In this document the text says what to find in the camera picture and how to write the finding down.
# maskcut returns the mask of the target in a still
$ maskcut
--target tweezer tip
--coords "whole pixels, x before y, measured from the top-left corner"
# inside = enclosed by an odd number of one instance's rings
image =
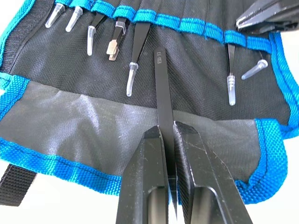
[[[130,72],[129,72],[129,78],[127,83],[127,96],[130,97],[132,95],[132,89],[133,89],[133,82],[138,69],[138,64],[135,62],[130,63]]]
[[[88,27],[88,34],[87,34],[87,54],[91,56],[93,54],[93,36],[95,34],[95,27],[89,26]]]
[[[61,3],[57,3],[54,11],[45,24],[46,28],[50,28],[63,12],[65,12],[65,6]]]

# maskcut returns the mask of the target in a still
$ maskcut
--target clear plastic tip cover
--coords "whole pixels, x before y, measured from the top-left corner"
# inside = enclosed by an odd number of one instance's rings
[[[256,73],[258,73],[259,71],[265,69],[268,67],[268,62],[264,59],[259,60],[257,62],[257,65],[254,66],[252,69],[250,69],[249,71],[247,71],[244,75],[242,75],[241,79],[245,80],[253,75],[255,75]]]
[[[74,13],[71,16],[71,19],[69,21],[69,24],[65,28],[66,32],[70,32],[71,29],[73,29],[73,27],[75,26],[76,22],[78,21],[78,19],[80,18],[80,16],[82,14],[83,14],[83,9],[81,7],[79,7],[79,6],[76,6],[75,7],[75,11],[74,11]]]
[[[138,64],[131,62],[130,63],[130,72],[129,72],[129,79],[127,84],[127,96],[130,97],[132,95],[132,88],[133,88],[133,82],[136,75],[136,72],[138,70]]]
[[[228,76],[228,100],[229,105],[235,105],[235,76]]]
[[[50,18],[46,22],[46,28],[50,28],[63,12],[65,12],[64,5],[57,3]]]
[[[87,34],[87,54],[89,56],[93,54],[93,36],[95,33],[96,33],[95,27],[89,26],[88,34]]]

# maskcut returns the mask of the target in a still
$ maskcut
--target tool roll pouch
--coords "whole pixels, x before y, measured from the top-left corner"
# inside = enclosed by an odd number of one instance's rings
[[[227,165],[245,203],[273,196],[287,174],[283,139],[298,135],[299,87],[279,33],[245,35],[235,21],[254,0],[26,0],[1,38],[0,158],[118,195],[142,133],[158,124],[154,49],[163,46],[174,119],[193,126]],[[66,11],[45,27],[56,3]],[[74,7],[84,9],[66,32]],[[87,55],[95,12],[107,18]],[[115,61],[115,19],[131,23]],[[126,96],[135,23],[151,30]],[[228,103],[226,43],[235,48]],[[260,52],[269,66],[253,77]]]

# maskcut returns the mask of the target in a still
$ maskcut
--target blue fabric loop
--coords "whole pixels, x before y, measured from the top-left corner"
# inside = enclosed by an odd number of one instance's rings
[[[155,25],[168,27],[178,32],[187,32],[212,38],[220,43],[234,43],[254,50],[272,52],[268,39],[249,36],[246,38],[234,30],[223,32],[218,26],[205,22],[198,18],[178,18],[173,15],[157,14],[150,9],[138,9],[135,11],[131,6],[120,5],[114,7],[102,0],[56,0],[69,7],[80,6],[91,12],[99,12],[110,18],[124,17],[132,22],[150,22]]]

